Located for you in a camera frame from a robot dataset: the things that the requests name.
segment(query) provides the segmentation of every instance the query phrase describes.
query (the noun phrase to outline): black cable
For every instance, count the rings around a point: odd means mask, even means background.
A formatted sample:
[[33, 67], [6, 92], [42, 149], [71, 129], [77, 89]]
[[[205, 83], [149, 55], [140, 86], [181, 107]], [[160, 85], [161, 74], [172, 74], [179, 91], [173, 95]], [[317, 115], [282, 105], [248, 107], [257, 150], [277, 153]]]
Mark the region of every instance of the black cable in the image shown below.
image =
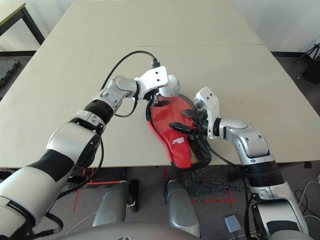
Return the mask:
[[50, 235], [53, 235], [53, 234], [60, 233], [62, 231], [62, 229], [64, 228], [64, 223], [56, 215], [53, 215], [52, 213], [47, 212], [45, 214], [45, 217], [47, 219], [50, 219], [51, 221], [55, 222], [58, 225], [58, 228], [49, 229], [49, 230], [44, 230], [44, 231], [38, 232], [38, 233], [33, 235], [33, 239], [43, 238], [43, 237], [46, 237], [46, 236], [50, 236]]
[[236, 168], [237, 170], [239, 170], [236, 164], [228, 161], [228, 160], [225, 159], [223, 156], [219, 155], [215, 150], [213, 150], [213, 148], [212, 148], [212, 147], [210, 146], [210, 144], [208, 143], [207, 136], [205, 136], [205, 142], [206, 142], [209, 150], [210, 150], [214, 155], [216, 155], [218, 158], [220, 158], [222, 161], [224, 161], [224, 162], [227, 163], [228, 165], [230, 165], [230, 166]]
[[116, 114], [116, 113], [114, 115], [119, 117], [119, 118], [127, 118], [131, 114], [133, 114], [134, 111], [136, 110], [137, 105], [138, 105], [139, 91], [140, 91], [140, 85], [138, 83], [136, 83], [136, 93], [135, 93], [135, 96], [134, 96], [134, 104], [133, 104], [133, 108], [132, 108], [131, 112], [129, 112], [127, 115], [119, 115], [119, 114]]
[[[114, 71], [117, 69], [117, 67], [125, 60], [127, 59], [128, 57], [134, 55], [134, 54], [147, 54], [149, 55], [150, 57], [152, 57], [152, 68], [157, 68], [157, 67], [160, 67], [160, 62], [158, 62], [158, 60], [156, 59], [156, 57], [148, 52], [148, 51], [143, 51], [143, 50], [138, 50], [138, 51], [133, 51], [133, 52], [130, 52], [128, 53], [127, 55], [125, 55], [123, 58], [121, 58], [120, 61], [117, 62], [117, 64], [112, 68], [111, 72], [109, 73], [109, 75], [106, 77], [104, 83], [102, 84], [102, 87], [100, 90], [104, 89], [108, 80], [110, 79], [111, 75], [114, 73]], [[127, 118], [129, 117], [131, 114], [134, 113], [134, 111], [136, 110], [136, 107], [137, 107], [137, 104], [138, 104], [138, 93], [139, 93], [139, 85], [137, 84], [137, 93], [136, 93], [136, 96], [134, 98], [134, 104], [133, 104], [133, 108], [131, 110], [130, 113], [126, 114], [126, 115], [119, 115], [119, 114], [114, 114], [116, 117], [119, 117], [119, 118]]]
[[134, 100], [134, 104], [133, 104], [133, 108], [131, 110], [131, 112], [129, 112], [127, 115], [119, 115], [119, 114], [114, 114], [116, 117], [119, 117], [119, 118], [127, 118], [129, 117], [131, 114], [134, 113], [134, 111], [136, 110], [136, 107], [138, 105], [138, 98]]
[[247, 183], [246, 183], [246, 179], [245, 179], [245, 175], [241, 172], [240, 168], [228, 161], [227, 159], [225, 159], [224, 157], [222, 157], [221, 155], [219, 155], [215, 150], [213, 150], [213, 148], [210, 146], [210, 144], [208, 143], [208, 140], [207, 140], [207, 136], [205, 136], [205, 139], [204, 139], [204, 142], [205, 144], [207, 145], [207, 147], [209, 148], [209, 150], [214, 154], [216, 155], [218, 158], [220, 158], [222, 161], [224, 161], [225, 163], [227, 163], [229, 166], [232, 166], [236, 169], [236, 171], [242, 176], [242, 183], [243, 183], [243, 188], [244, 188], [244, 197], [245, 197], [245, 212], [244, 212], [244, 220], [243, 220], [243, 225], [244, 225], [244, 232], [245, 232], [245, 237], [246, 239], [248, 240], [253, 240], [253, 237], [251, 237], [251, 234], [250, 234], [250, 225], [249, 225], [249, 206], [251, 204], [251, 201], [252, 201], [252, 196], [249, 198], [248, 196], [248, 187], [247, 187]]
[[245, 233], [245, 238], [247, 240], [256, 239], [256, 237], [251, 236], [250, 225], [249, 225], [249, 207], [250, 207], [252, 199], [253, 199], [253, 195], [251, 195], [249, 200], [247, 201], [247, 204], [245, 206], [245, 212], [244, 212], [244, 233]]
[[57, 197], [57, 200], [64, 197], [65, 195], [69, 194], [69, 193], [72, 193], [73, 191], [77, 190], [78, 188], [81, 188], [83, 185], [85, 185], [86, 183], [88, 183], [96, 174], [97, 172], [100, 170], [101, 166], [102, 166], [102, 163], [104, 161], [104, 154], [105, 154], [105, 151], [104, 151], [104, 144], [102, 142], [102, 139], [101, 139], [101, 143], [100, 143], [100, 146], [101, 146], [101, 159], [100, 159], [100, 162], [99, 162], [99, 165], [98, 167], [96, 168], [96, 170], [94, 171], [94, 173], [88, 177], [85, 181], [79, 183], [78, 185], [70, 188], [69, 190], [67, 191], [64, 191], [62, 193], [60, 193]]
[[[295, 196], [296, 200], [299, 202], [300, 201], [300, 197], [297, 196], [297, 192], [300, 192], [302, 194], [303, 191], [301, 191], [301, 190], [294, 191], [294, 196]], [[303, 203], [300, 204], [300, 206], [304, 207], [304, 209], [302, 211], [302, 214], [305, 214], [306, 211], [309, 211], [312, 215], [320, 218], [320, 216], [318, 214], [316, 214], [314, 211], [312, 211], [310, 208], [308, 208], [308, 198], [307, 198], [306, 194], [304, 194], [303, 197], [305, 198], [305, 205]]]
[[104, 83], [102, 84], [102, 87], [100, 90], [104, 89], [109, 78], [111, 77], [111, 75], [114, 73], [114, 71], [117, 69], [117, 67], [125, 60], [127, 59], [128, 57], [130, 57], [131, 55], [134, 55], [134, 54], [147, 54], [149, 55], [150, 57], [152, 57], [152, 67], [153, 68], [157, 68], [157, 67], [160, 67], [160, 63], [158, 62], [158, 60], [156, 59], [156, 57], [148, 52], [148, 51], [143, 51], [143, 50], [139, 50], [139, 51], [133, 51], [133, 52], [130, 52], [128, 53], [127, 55], [125, 55], [123, 58], [121, 58], [120, 61], [118, 61], [118, 63], [112, 68], [111, 72], [109, 73], [109, 75], [106, 77]]

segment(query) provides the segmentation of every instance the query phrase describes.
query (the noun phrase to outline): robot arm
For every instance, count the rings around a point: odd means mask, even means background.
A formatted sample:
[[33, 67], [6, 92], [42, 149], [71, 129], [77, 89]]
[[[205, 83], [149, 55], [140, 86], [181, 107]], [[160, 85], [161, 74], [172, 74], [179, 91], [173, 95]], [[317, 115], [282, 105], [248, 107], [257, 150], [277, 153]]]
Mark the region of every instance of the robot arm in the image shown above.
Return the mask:
[[257, 201], [252, 213], [259, 238], [269, 239], [282, 230], [309, 235], [306, 221], [265, 137], [248, 122], [221, 118], [219, 100], [208, 87], [201, 89], [194, 101], [196, 108], [207, 112], [208, 137], [226, 140], [237, 151], [250, 192]]
[[159, 66], [141, 77], [114, 77], [108, 86], [49, 139], [41, 159], [19, 169], [0, 184], [0, 238], [33, 239], [36, 226], [56, 201], [74, 168], [89, 167], [107, 123], [124, 98], [152, 98], [158, 89], [176, 95], [179, 84]]

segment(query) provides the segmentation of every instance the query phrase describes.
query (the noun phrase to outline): red tape mark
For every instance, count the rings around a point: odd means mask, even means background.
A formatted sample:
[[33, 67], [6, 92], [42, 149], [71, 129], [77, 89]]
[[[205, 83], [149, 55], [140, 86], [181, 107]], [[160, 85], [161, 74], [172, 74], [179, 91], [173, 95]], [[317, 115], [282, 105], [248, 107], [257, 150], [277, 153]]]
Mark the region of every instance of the red tape mark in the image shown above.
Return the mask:
[[97, 181], [97, 182], [88, 182], [86, 185], [103, 185], [103, 184], [119, 184], [120, 181]]
[[207, 203], [232, 203], [232, 202], [238, 202], [238, 199], [206, 199], [201, 200], [201, 202], [207, 204]]
[[[233, 202], [238, 202], [237, 198], [234, 199], [206, 199], [206, 200], [200, 200], [199, 202], [204, 203], [204, 204], [210, 204], [210, 203], [233, 203]], [[193, 204], [197, 204], [197, 200], [192, 200]]]
[[[231, 191], [230, 191], [230, 188], [228, 188], [227, 194], [228, 194], [228, 199], [231, 200]], [[230, 208], [232, 208], [232, 209], [234, 208], [233, 205], [232, 205], [232, 201], [230, 201]]]
[[163, 168], [163, 179], [165, 182], [167, 182], [167, 168], [166, 167]]
[[76, 190], [76, 193], [75, 193], [75, 199], [74, 199], [74, 205], [73, 205], [73, 212], [76, 211], [77, 203], [78, 203], [78, 198], [79, 198], [79, 189], [77, 189], [77, 190]]

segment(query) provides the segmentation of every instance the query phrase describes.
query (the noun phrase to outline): white table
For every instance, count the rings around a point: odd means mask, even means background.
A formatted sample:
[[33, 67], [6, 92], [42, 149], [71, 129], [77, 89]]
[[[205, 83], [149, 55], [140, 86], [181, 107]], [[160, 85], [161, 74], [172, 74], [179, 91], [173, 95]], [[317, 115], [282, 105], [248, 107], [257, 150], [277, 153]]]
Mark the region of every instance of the white table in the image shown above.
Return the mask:
[[[202, 15], [191, 15], [196, 6]], [[155, 8], [157, 29], [150, 20]], [[173, 26], [174, 16], [178, 22]], [[184, 25], [190, 24], [188, 17], [197, 22], [197, 36]], [[126, 27], [129, 22], [134, 29]], [[175, 26], [181, 31], [175, 32]], [[0, 167], [19, 168], [38, 160], [55, 129], [83, 109], [114, 64], [134, 50], [153, 53], [190, 98], [210, 87], [220, 100], [220, 114], [250, 121], [264, 134], [278, 163], [319, 159], [319, 116], [229, 2], [89, 1], [71, 5], [0, 102]], [[115, 75], [134, 78], [150, 68], [148, 56], [136, 55]], [[128, 99], [118, 113], [128, 113], [132, 104]], [[146, 105], [140, 101], [129, 118], [111, 119], [102, 136], [104, 167], [169, 165], [165, 148], [146, 124]], [[210, 144], [239, 163], [229, 143]], [[99, 159], [100, 150], [92, 167]], [[211, 164], [223, 162], [212, 157]]]

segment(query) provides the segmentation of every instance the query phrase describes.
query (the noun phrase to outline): cable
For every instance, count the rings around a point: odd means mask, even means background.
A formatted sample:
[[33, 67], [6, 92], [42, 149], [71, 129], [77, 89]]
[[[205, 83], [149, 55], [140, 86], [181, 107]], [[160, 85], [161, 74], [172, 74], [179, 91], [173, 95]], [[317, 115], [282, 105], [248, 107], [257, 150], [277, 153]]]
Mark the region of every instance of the cable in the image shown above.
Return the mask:
[[315, 218], [315, 219], [318, 219], [320, 221], [320, 218], [317, 217], [317, 216], [312, 216], [312, 215], [306, 215], [306, 216], [303, 216], [304, 218]]
[[[294, 195], [297, 199], [297, 201], [299, 201], [300, 197], [297, 196], [297, 192], [300, 192], [300, 193], [303, 193], [303, 191], [301, 190], [296, 190], [294, 192]], [[320, 218], [319, 215], [317, 215], [314, 211], [312, 211], [310, 208], [308, 208], [308, 198], [307, 198], [307, 195], [304, 195], [304, 198], [305, 198], [305, 205], [303, 205], [302, 203], [300, 204], [300, 206], [304, 207], [304, 210], [302, 211], [302, 214], [305, 214], [306, 211], [309, 211], [311, 214], [313, 214], [314, 216]]]
[[[295, 190], [295, 191], [294, 191], [294, 196], [295, 196], [295, 198], [297, 199], [297, 201], [299, 201], [299, 199], [301, 198], [301, 196], [298, 197], [298, 196], [297, 196], [297, 192], [303, 193], [303, 191], [301, 191], [301, 190]], [[306, 195], [304, 195], [304, 198], [305, 198], [305, 205], [303, 205], [302, 203], [300, 204], [302, 207], [304, 207], [304, 210], [302, 211], [302, 214], [305, 214], [305, 212], [308, 210], [308, 198], [307, 198]]]
[[232, 237], [232, 238], [229, 238], [228, 240], [234, 240], [234, 239], [237, 239], [236, 237], [242, 237], [242, 236], [244, 236], [244, 235], [246, 235], [246, 234], [244, 233], [244, 234], [236, 235], [236, 236], [234, 236], [234, 237]]
[[207, 144], [207, 147], [209, 148], [209, 150], [214, 154], [216, 155], [218, 158], [220, 158], [222, 161], [224, 161], [225, 163], [227, 163], [228, 165], [238, 169], [237, 165], [228, 161], [227, 159], [225, 159], [224, 157], [220, 156], [215, 150], [213, 150], [213, 148], [210, 146], [210, 144], [208, 143], [208, 140], [207, 140], [207, 136], [205, 136], [205, 143]]
[[310, 184], [312, 184], [312, 183], [314, 183], [314, 184], [319, 184], [319, 185], [320, 185], [320, 174], [319, 174], [319, 176], [318, 176], [318, 181], [310, 181], [310, 182], [308, 182], [308, 183], [305, 185], [304, 190], [303, 190], [303, 193], [302, 193], [302, 196], [301, 196], [300, 201], [299, 201], [299, 204], [298, 204], [299, 207], [300, 207], [300, 205], [301, 205], [302, 199], [304, 198], [304, 195], [305, 195], [305, 193], [306, 193], [307, 187], [308, 187]]
[[45, 217], [47, 219], [50, 219], [51, 221], [55, 222], [58, 225], [58, 227], [56, 229], [49, 229], [49, 230], [44, 230], [44, 231], [38, 232], [38, 233], [33, 235], [33, 239], [43, 238], [43, 237], [46, 237], [46, 236], [50, 236], [50, 235], [53, 235], [53, 234], [60, 233], [62, 231], [62, 229], [64, 228], [64, 223], [56, 215], [53, 215], [52, 213], [47, 212], [45, 214]]
[[76, 227], [78, 227], [80, 224], [82, 224], [85, 220], [87, 220], [88, 218], [90, 218], [91, 216], [95, 215], [97, 213], [93, 212], [91, 213], [89, 216], [86, 216], [84, 219], [82, 219], [80, 222], [78, 222], [73, 228], [71, 228], [65, 235], [67, 236], [69, 233], [71, 233]]
[[134, 111], [136, 110], [136, 107], [138, 105], [138, 100], [139, 100], [139, 91], [140, 91], [140, 86], [139, 84], [136, 82], [136, 93], [134, 96], [134, 104], [133, 104], [133, 108], [131, 110], [131, 112], [129, 112], [127, 115], [118, 115], [118, 114], [114, 114], [115, 116], [119, 117], [119, 118], [127, 118], [129, 117], [131, 114], [134, 113]]
[[247, 240], [251, 239], [251, 234], [250, 234], [250, 226], [249, 226], [249, 207], [251, 204], [251, 201], [253, 199], [253, 196], [251, 195], [247, 204], [245, 205], [245, 211], [244, 211], [244, 233], [245, 237]]
[[99, 165], [98, 167], [96, 168], [96, 170], [94, 171], [94, 173], [88, 177], [85, 181], [79, 183], [78, 185], [70, 188], [69, 190], [67, 191], [64, 191], [62, 193], [60, 193], [57, 197], [57, 200], [64, 197], [65, 195], [69, 194], [69, 193], [72, 193], [73, 191], [77, 190], [78, 188], [81, 188], [83, 185], [85, 185], [87, 182], [89, 182], [96, 174], [97, 172], [100, 170], [101, 166], [102, 166], [102, 163], [104, 161], [104, 154], [105, 154], [105, 151], [104, 151], [104, 144], [102, 142], [102, 139], [101, 139], [101, 143], [100, 143], [100, 146], [101, 146], [101, 159], [100, 159], [100, 162], [99, 162]]
[[[123, 58], [121, 58], [120, 61], [117, 62], [117, 64], [112, 68], [111, 72], [109, 73], [109, 75], [106, 77], [106, 79], [104, 80], [103, 84], [102, 84], [102, 87], [100, 90], [104, 89], [108, 80], [110, 79], [111, 75], [114, 73], [114, 71], [117, 69], [117, 67], [125, 60], [127, 59], [128, 57], [134, 55], [134, 54], [147, 54], [149, 55], [150, 57], [152, 57], [152, 68], [157, 68], [157, 67], [160, 67], [160, 62], [158, 62], [158, 60], [156, 59], [156, 57], [148, 52], [148, 51], [143, 51], [143, 50], [139, 50], [139, 51], [133, 51], [133, 52], [130, 52], [128, 53], [127, 55], [125, 55]], [[134, 113], [136, 107], [137, 107], [137, 104], [138, 104], [138, 93], [139, 93], [139, 84], [136, 85], [137, 87], [137, 91], [136, 91], [136, 96], [134, 97], [134, 104], [133, 104], [133, 108], [131, 110], [130, 113], [126, 114], [126, 115], [119, 115], [119, 114], [114, 114], [116, 117], [119, 117], [119, 118], [127, 118], [129, 117], [131, 114]]]
[[158, 60], [156, 59], [156, 57], [151, 54], [150, 52], [148, 51], [143, 51], [143, 50], [139, 50], [139, 51], [133, 51], [133, 52], [130, 52], [128, 53], [127, 55], [125, 55], [123, 58], [121, 58], [120, 61], [118, 61], [118, 63], [112, 68], [111, 72], [109, 73], [109, 75], [106, 77], [104, 83], [102, 84], [102, 87], [100, 90], [104, 89], [108, 80], [110, 79], [111, 75], [114, 73], [114, 71], [117, 69], [117, 67], [125, 60], [127, 59], [128, 57], [134, 55], [134, 54], [147, 54], [149, 55], [150, 57], [152, 57], [152, 67], [153, 68], [157, 68], [157, 67], [160, 67], [160, 63], [158, 62]]
[[234, 167], [236, 169], [236, 171], [242, 176], [242, 183], [243, 183], [243, 188], [244, 188], [244, 195], [245, 195], [245, 213], [244, 213], [244, 231], [245, 231], [245, 237], [248, 240], [252, 239], [252, 236], [250, 235], [250, 226], [249, 226], [249, 206], [251, 204], [252, 198], [253, 196], [250, 197], [250, 199], [248, 200], [249, 196], [248, 196], [248, 187], [247, 187], [247, 183], [246, 183], [246, 179], [244, 174], [241, 172], [241, 170], [238, 168], [238, 166], [230, 161], [228, 161], [227, 159], [225, 159], [224, 157], [220, 156], [216, 151], [214, 151], [212, 149], [212, 147], [209, 145], [208, 140], [207, 140], [207, 136], [205, 136], [204, 141], [207, 145], [207, 147], [209, 148], [209, 150], [216, 155], [218, 158], [220, 158], [222, 161], [224, 161], [225, 163], [227, 163], [228, 165]]

